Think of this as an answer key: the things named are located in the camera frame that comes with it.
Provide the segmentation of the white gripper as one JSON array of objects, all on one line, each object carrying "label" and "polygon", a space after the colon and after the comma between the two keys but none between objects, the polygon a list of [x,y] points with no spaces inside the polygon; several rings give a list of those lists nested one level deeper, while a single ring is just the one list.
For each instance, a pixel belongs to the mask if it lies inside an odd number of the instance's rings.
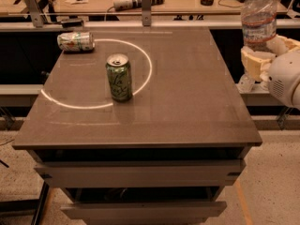
[{"label": "white gripper", "polygon": [[241,49],[247,74],[256,82],[266,82],[269,71],[269,93],[285,106],[300,109],[300,41],[276,35],[267,48],[272,52]]}]

